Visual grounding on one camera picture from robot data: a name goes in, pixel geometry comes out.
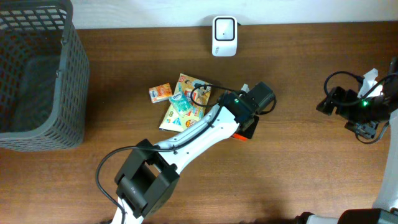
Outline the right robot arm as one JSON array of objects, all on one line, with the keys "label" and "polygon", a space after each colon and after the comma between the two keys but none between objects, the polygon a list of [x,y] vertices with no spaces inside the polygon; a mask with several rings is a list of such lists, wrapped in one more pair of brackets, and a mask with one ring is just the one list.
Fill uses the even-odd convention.
[{"label": "right robot arm", "polygon": [[389,149],[381,187],[370,208],[345,210],[340,216],[323,217],[303,212],[293,223],[397,223],[397,58],[393,58],[385,77],[376,80],[377,70],[356,76],[359,90],[345,90],[325,85],[325,99],[316,109],[327,115],[335,113],[346,120],[345,128],[362,144],[375,144],[390,131]]}]

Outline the orange tissue pack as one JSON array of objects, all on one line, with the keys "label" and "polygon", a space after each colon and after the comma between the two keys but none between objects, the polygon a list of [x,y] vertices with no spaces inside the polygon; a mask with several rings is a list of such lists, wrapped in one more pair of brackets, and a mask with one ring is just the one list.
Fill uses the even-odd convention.
[{"label": "orange tissue pack", "polygon": [[149,95],[152,103],[168,100],[173,95],[170,83],[149,88]]}]

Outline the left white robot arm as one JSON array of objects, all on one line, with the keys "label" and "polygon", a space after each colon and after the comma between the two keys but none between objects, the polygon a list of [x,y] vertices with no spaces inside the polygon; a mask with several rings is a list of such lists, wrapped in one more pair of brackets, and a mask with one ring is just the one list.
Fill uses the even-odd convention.
[{"label": "left white robot arm", "polygon": [[263,82],[249,91],[228,91],[193,126],[167,140],[133,147],[116,174],[119,208],[113,223],[142,223],[172,196],[184,168],[214,144],[254,131],[275,94]]}]

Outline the yellow snack bag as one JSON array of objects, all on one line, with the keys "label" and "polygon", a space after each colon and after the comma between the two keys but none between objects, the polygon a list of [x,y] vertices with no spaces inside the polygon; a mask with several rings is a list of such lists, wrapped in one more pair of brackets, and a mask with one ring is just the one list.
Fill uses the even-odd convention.
[{"label": "yellow snack bag", "polygon": [[193,98],[200,105],[207,105],[211,94],[210,86],[198,88],[192,93],[192,90],[200,85],[208,85],[208,83],[180,74],[174,94],[169,99],[170,106],[159,129],[182,132],[204,117],[205,108],[194,104],[191,99]]}]

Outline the red Hacks candy bag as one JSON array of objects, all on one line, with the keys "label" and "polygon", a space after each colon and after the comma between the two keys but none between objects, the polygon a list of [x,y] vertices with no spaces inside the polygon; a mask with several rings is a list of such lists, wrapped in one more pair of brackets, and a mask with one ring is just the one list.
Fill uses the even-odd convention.
[{"label": "red Hacks candy bag", "polygon": [[244,137],[244,136],[242,136],[240,134],[236,134],[236,133],[234,133],[231,137],[234,138],[234,139],[241,140],[241,141],[247,141],[248,140],[246,137]]}]

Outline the green Kleenex tissue pack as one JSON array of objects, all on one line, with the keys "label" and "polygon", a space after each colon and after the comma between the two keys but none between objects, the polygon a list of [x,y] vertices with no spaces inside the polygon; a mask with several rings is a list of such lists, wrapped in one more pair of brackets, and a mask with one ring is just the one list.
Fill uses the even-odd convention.
[{"label": "green Kleenex tissue pack", "polygon": [[182,92],[178,92],[171,96],[169,101],[180,116],[186,116],[193,110],[192,104]]}]

